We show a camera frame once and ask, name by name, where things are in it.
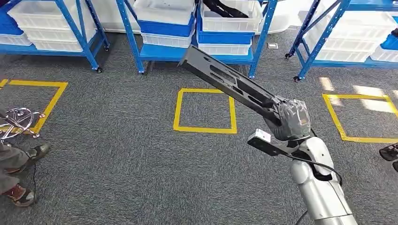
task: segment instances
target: black cable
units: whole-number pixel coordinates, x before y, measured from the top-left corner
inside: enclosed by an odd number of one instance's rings
[[[29,159],[31,159],[31,156],[26,151],[23,151],[23,152],[28,156]],[[33,193],[34,193],[34,199],[36,201],[37,193],[36,193],[36,162],[35,161],[33,161],[33,165],[34,165],[33,178],[32,178],[33,179]]]
[[[300,216],[300,218],[298,218],[297,222],[296,222],[294,225],[299,225],[300,222],[301,222],[301,220],[304,218],[305,215],[307,215],[307,213],[308,213],[308,210],[305,211],[305,212]]]
[[[328,165],[325,165],[325,164],[322,164],[322,163],[317,163],[317,162],[314,162],[314,161],[311,161],[311,160],[306,160],[306,159],[295,157],[295,156],[291,156],[291,155],[287,155],[287,154],[284,155],[284,156],[292,158],[292,159],[295,159],[295,160],[298,160],[298,161],[306,162],[306,163],[309,163],[309,164],[325,167],[326,169],[331,170],[332,172],[334,172],[339,178],[338,183],[340,184],[340,186],[343,185],[343,178],[341,177],[341,175],[335,169],[333,169],[332,167],[330,167]]]

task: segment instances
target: metal bracket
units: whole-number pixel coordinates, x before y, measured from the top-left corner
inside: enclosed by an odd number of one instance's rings
[[[178,65],[191,71],[263,117],[269,115],[269,111],[263,108],[265,104],[271,102],[273,98],[277,98],[251,79],[193,45],[187,49]]]

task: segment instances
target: yellow floor tape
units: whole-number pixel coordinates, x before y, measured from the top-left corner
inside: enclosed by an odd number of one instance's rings
[[[383,137],[350,137],[345,133],[343,126],[341,125],[339,119],[337,118],[336,112],[333,109],[333,106],[330,102],[329,98],[343,98],[343,99],[382,99],[387,101],[389,106],[391,107],[394,114],[398,117],[398,110],[391,101],[388,96],[370,96],[370,95],[334,95],[334,94],[322,94],[323,99],[325,100],[326,107],[328,108],[330,115],[332,117],[333,122],[336,125],[337,130],[340,133],[341,139],[344,141],[351,142],[363,142],[363,143],[397,143],[398,138],[383,138]]]
[[[229,97],[231,128],[181,127],[180,126],[180,114],[181,114],[181,105],[183,103],[184,92],[216,93],[216,94],[223,93],[221,90],[218,90],[218,89],[182,88],[178,92],[178,96],[177,96],[176,113],[174,116],[174,124],[173,124],[174,130],[185,131],[185,132],[219,133],[219,134],[236,134],[237,133],[235,102],[234,102],[234,99],[231,97]]]
[[[4,87],[4,85],[7,83],[8,80],[2,80],[0,82],[0,89],[1,87]],[[41,118],[37,121],[35,127],[31,127],[31,130],[38,133],[40,129],[43,127],[44,122],[50,115],[51,111],[53,110],[55,104],[57,103],[58,99],[61,97],[62,93],[65,91],[68,82],[48,82],[48,81],[20,81],[20,80],[11,80],[8,85],[20,85],[20,86],[38,86],[38,87],[57,87],[58,90],[51,99],[50,103],[44,110],[44,114],[46,115],[44,118]],[[2,127],[0,130],[7,131],[8,127]]]

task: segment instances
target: blue shelf frame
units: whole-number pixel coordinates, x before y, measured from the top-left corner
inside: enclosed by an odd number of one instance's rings
[[[47,50],[38,50],[35,45],[30,46],[20,46],[20,45],[0,45],[0,53],[3,54],[20,54],[20,55],[49,55],[49,56],[80,56],[86,57],[89,63],[92,66],[93,70],[97,70],[98,72],[102,72],[100,65],[95,60],[95,56],[98,51],[101,49],[102,45],[107,50],[110,47],[110,43],[108,38],[105,35],[104,29],[98,19],[97,13],[94,10],[91,0],[85,0],[88,9],[92,15],[94,23],[97,27],[97,32],[94,37],[87,42],[86,33],[84,29],[84,21],[83,21],[83,13],[81,8],[80,0],[76,0],[77,5],[77,13],[79,16],[81,31],[77,28],[76,23],[73,21],[72,16],[70,15],[68,8],[66,7],[63,0],[39,0],[39,1],[54,1],[57,6],[60,8],[62,14],[64,15],[66,21],[68,22],[70,28],[76,36],[77,41],[81,45],[83,51],[82,52],[61,52],[61,51],[47,51]]]
[[[295,81],[299,81],[305,79],[307,72],[311,67],[337,67],[337,68],[398,68],[398,63],[393,62],[384,62],[384,61],[375,61],[370,57],[367,58],[365,62],[340,62],[340,61],[325,61],[325,60],[316,60],[316,56],[319,51],[322,49],[322,46],[325,44],[327,38],[331,34],[333,28],[339,21],[339,19],[343,16],[345,11],[398,11],[398,4],[394,4],[392,0],[337,0],[335,1],[325,12],[323,12],[318,18],[316,18],[312,24],[312,18],[315,14],[317,7],[319,6],[321,0],[314,0],[308,14],[303,22],[303,25],[296,36],[296,39],[293,42],[293,45],[289,51],[285,55],[288,59],[297,53],[298,59],[301,63],[301,70],[297,77],[295,77]],[[323,17],[325,17],[331,10],[333,10],[337,5],[338,6],[336,12],[334,13],[332,19],[327,25],[326,29],[323,31],[321,37],[316,43],[312,52],[309,51],[308,45],[305,43],[303,36],[306,34],[313,26],[315,26]],[[307,53],[307,60],[304,60],[299,46],[302,44]]]
[[[143,61],[180,61],[183,58],[186,51],[184,48],[143,44],[141,51],[139,51],[131,28],[129,17],[127,16],[126,8],[131,12],[136,20],[138,20],[137,15],[127,0],[116,0],[116,3],[126,29],[127,38],[129,40],[130,48],[138,68],[138,73],[143,74],[145,72]],[[268,29],[274,15],[276,4],[277,0],[268,0],[267,6],[263,11],[263,16],[267,16],[265,17],[264,26],[262,28],[257,48],[254,53],[252,48],[250,48],[248,55],[214,55],[214,57],[218,60],[221,60],[225,64],[250,65],[248,76],[249,78],[254,78],[257,64],[260,59],[261,50],[263,49],[264,43],[267,39]],[[197,45],[196,35],[192,36],[192,44]]]

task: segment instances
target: blue plastic bin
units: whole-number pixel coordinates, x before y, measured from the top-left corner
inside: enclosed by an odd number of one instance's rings
[[[10,17],[7,12],[12,9],[21,0],[11,0],[0,7],[0,34],[21,35],[23,31],[18,28],[18,24]]]
[[[191,34],[192,25],[195,22],[195,17],[192,13],[188,25],[142,20],[137,20],[137,22],[139,24],[139,27],[141,28],[142,33],[189,37],[189,35]]]
[[[394,16],[393,18],[398,23],[398,16]],[[380,46],[382,49],[398,50],[398,37],[389,34],[387,39]]]
[[[254,36],[254,32],[203,31],[200,12],[197,15],[196,30],[198,31],[198,43],[201,44],[250,45]]]

